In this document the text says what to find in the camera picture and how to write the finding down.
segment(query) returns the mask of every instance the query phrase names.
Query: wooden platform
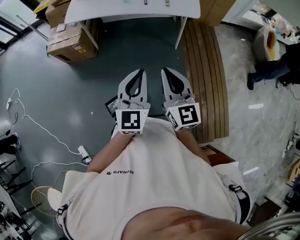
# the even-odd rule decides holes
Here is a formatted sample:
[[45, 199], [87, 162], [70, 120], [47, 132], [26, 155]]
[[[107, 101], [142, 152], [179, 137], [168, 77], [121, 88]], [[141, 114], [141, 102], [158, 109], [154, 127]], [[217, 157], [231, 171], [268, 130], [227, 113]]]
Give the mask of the wooden platform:
[[201, 124], [192, 133], [199, 144], [229, 136], [229, 108], [224, 66], [215, 30], [189, 20], [182, 36], [187, 77], [196, 102], [201, 105]]

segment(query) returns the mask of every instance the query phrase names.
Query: dark pants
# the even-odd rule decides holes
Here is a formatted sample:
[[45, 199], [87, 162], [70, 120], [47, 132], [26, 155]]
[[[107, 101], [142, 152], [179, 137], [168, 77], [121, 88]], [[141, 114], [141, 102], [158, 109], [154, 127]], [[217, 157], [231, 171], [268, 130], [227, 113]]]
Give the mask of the dark pants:
[[254, 83], [261, 80], [276, 79], [290, 72], [287, 65], [287, 54], [285, 53], [279, 60], [267, 61], [256, 64], [256, 73], [252, 73], [251, 77]]
[[14, 135], [0, 140], [0, 155], [2, 155], [3, 153], [14, 155], [16, 153], [16, 148], [12, 145], [16, 144], [17, 141], [18, 139]]

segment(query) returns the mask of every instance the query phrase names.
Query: concrete floor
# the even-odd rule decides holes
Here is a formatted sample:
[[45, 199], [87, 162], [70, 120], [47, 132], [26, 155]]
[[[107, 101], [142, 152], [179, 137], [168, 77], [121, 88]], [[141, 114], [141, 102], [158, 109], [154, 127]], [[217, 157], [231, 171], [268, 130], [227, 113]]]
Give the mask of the concrete floor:
[[[48, 35], [47, 25], [39, 29]], [[289, 90], [276, 89], [274, 80], [259, 82], [254, 91], [249, 91], [247, 73], [254, 71], [255, 64], [253, 34], [227, 25], [215, 30], [227, 81], [230, 137], [216, 140], [212, 145], [239, 161], [239, 168], [245, 174], [243, 179], [255, 200], [267, 195], [281, 204], [289, 190], [282, 178], [288, 173], [285, 167], [288, 161], [282, 159], [282, 152], [291, 137], [293, 122], [296, 122], [296, 132], [300, 131], [299, 104]], [[35, 33], [28, 34], [0, 57], [0, 135], [9, 129], [12, 121], [5, 109], [7, 100], [19, 88], [28, 115], [68, 144], [72, 151], [77, 152], [84, 145], [94, 155], [108, 142], [114, 124], [104, 103], [117, 94], [118, 84], [131, 71], [146, 70], [150, 113], [162, 113], [161, 68], [171, 67], [185, 74], [181, 47], [174, 50], [178, 31], [178, 25], [169, 18], [108, 23], [100, 31], [98, 57], [72, 65], [47, 57], [45, 41]], [[300, 98], [300, 86], [292, 86], [292, 90]], [[263, 107], [249, 109], [254, 104]], [[26, 166], [22, 181], [30, 179], [33, 167], [42, 161], [81, 160], [28, 118], [22, 119], [20, 104], [12, 105], [12, 118], [15, 112], [19, 113], [19, 119], [12, 132], [18, 132], [22, 151], [16, 166], [9, 170], [13, 173]], [[10, 158], [3, 156], [0, 160]], [[51, 186], [61, 170], [85, 169], [78, 164], [43, 164], [34, 171], [33, 183]], [[60, 177], [56, 188], [61, 189], [62, 184], [63, 177]], [[31, 206], [32, 189], [30, 185], [15, 195], [27, 208]], [[53, 230], [50, 217], [36, 211], [34, 215]], [[39, 234], [42, 239], [56, 237], [49, 230]]]
[[[48, 25], [42, 25], [39, 30], [49, 35]], [[12, 167], [10, 171], [13, 173], [25, 166], [26, 172], [22, 173], [21, 179], [26, 181], [31, 178], [33, 167], [40, 162], [81, 161], [80, 156], [68, 152], [29, 118], [22, 119], [21, 104], [12, 105], [9, 118], [6, 103], [15, 88], [20, 91], [26, 114], [73, 152], [77, 153], [78, 147], [84, 145], [91, 155], [95, 155], [109, 141], [115, 123], [105, 103], [117, 95], [119, 83], [132, 71], [146, 70], [148, 102], [152, 105], [149, 114], [163, 113], [161, 69], [170, 67], [184, 75], [186, 72], [181, 45], [178, 50], [174, 49], [178, 33], [179, 26], [171, 18], [107, 23], [99, 32], [97, 58], [74, 64], [47, 57], [46, 42], [34, 32], [13, 44], [0, 57], [0, 135], [9, 129], [15, 112], [18, 112], [18, 121], [11, 132], [18, 133], [22, 144], [16, 168]], [[35, 169], [33, 183], [35, 186], [52, 186], [62, 170], [85, 171], [86, 167], [43, 164]], [[61, 177], [56, 188], [61, 189], [62, 184]], [[30, 185], [15, 194], [27, 208], [31, 206], [32, 189]], [[53, 228], [50, 217], [36, 211], [34, 215]]]

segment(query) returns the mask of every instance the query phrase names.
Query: person in dark clothing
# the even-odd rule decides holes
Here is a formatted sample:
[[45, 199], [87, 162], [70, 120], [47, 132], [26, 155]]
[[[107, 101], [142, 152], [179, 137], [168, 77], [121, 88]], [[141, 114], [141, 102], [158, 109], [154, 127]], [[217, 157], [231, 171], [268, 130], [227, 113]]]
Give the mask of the person in dark clothing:
[[287, 45], [286, 53], [279, 60], [267, 61], [256, 64], [255, 73], [249, 73], [247, 87], [254, 89], [254, 84], [261, 80], [279, 78], [289, 72], [300, 70], [300, 43]]
[[0, 155], [7, 153], [18, 158], [18, 150], [20, 148], [21, 144], [17, 133], [0, 140]]

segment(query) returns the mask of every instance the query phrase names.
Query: metal pole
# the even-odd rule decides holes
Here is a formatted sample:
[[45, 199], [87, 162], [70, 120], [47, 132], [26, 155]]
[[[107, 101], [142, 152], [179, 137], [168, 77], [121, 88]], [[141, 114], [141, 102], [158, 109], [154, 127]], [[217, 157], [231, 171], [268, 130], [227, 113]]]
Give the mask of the metal pole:
[[24, 24], [26, 24], [30, 29], [32, 29], [33, 31], [35, 31], [39, 36], [41, 36], [43, 39], [45, 39], [47, 42], [49, 41], [49, 38], [46, 37], [44, 34], [42, 34], [39, 30], [35, 29], [33, 26], [31, 26], [30, 24], [28, 24], [26, 21], [24, 21], [23, 18], [21, 18], [19, 15], [16, 15], [16, 17], [21, 20]]

